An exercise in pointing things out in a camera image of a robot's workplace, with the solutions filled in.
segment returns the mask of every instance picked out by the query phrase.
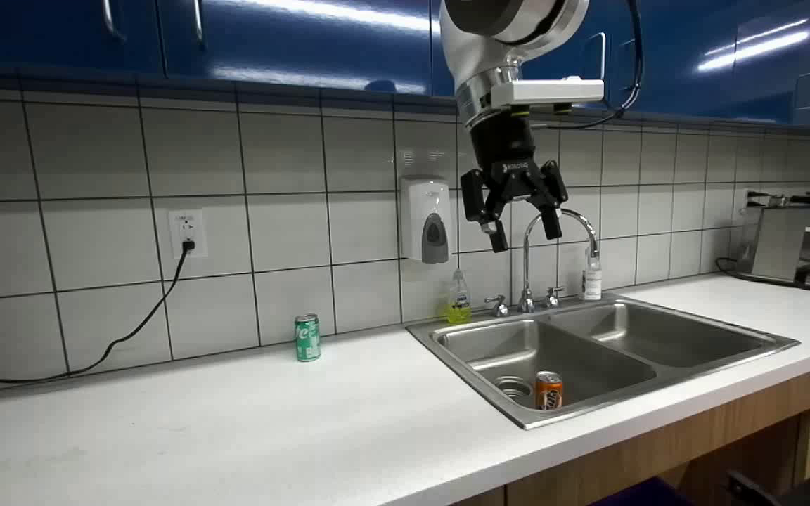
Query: electrical outlet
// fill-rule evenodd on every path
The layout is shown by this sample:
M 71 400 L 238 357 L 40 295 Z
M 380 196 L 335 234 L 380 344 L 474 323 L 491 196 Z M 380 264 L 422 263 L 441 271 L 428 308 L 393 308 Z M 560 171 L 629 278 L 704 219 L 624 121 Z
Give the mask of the electrical outlet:
M 190 239 L 196 247 L 186 260 L 209 260 L 209 234 L 203 211 L 172 211 L 172 247 L 174 260 L 183 256 L 183 241 Z

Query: white tile wall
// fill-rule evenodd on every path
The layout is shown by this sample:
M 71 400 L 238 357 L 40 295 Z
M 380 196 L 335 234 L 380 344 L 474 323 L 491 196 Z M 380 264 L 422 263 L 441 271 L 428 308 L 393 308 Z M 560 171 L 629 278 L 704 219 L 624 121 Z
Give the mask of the white tile wall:
M 169 211 L 204 215 L 209 260 L 186 264 L 166 310 L 105 369 L 286 344 L 300 313 L 323 334 L 428 323 L 456 267 L 472 308 L 519 295 L 535 211 L 510 205 L 510 250 L 489 253 L 462 211 L 456 174 L 474 160 L 452 108 L 278 91 L 24 97 L 0 94 L 0 374 L 82 369 L 129 331 L 178 263 Z M 535 139 L 605 237 L 608 288 L 709 272 L 753 237 L 749 188 L 810 187 L 810 136 L 780 129 L 660 121 Z M 414 174 L 452 187 L 446 264 L 399 260 L 393 192 Z M 532 292 L 576 295 L 584 230 L 564 219 L 562 241 L 538 227 L 532 244 Z

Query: sink basin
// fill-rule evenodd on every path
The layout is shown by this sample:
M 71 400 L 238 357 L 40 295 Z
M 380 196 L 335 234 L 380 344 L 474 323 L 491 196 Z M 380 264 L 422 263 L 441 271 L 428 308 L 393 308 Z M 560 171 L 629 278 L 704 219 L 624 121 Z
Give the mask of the sink basin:
M 795 341 L 636 300 L 576 303 L 410 331 L 519 428 L 576 417 L 795 345 Z M 560 374 L 562 407 L 535 407 L 538 372 Z

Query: soda can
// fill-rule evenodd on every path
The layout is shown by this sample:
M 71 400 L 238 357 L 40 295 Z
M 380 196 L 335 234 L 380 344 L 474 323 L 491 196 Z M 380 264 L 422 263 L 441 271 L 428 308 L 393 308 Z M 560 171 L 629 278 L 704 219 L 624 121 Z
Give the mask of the soda can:
M 321 357 L 321 327 L 317 316 L 299 316 L 294 319 L 294 361 L 311 364 Z
M 564 404 L 564 382 L 555 372 L 538 372 L 538 410 L 556 410 Z

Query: white countertop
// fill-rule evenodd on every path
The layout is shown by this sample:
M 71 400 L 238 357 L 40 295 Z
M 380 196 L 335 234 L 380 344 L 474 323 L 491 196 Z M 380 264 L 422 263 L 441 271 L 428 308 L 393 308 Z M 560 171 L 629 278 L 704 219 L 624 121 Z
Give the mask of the white countertop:
M 0 503 L 452 503 L 810 372 L 810 292 L 628 295 L 801 345 L 538 430 L 403 330 L 0 393 Z

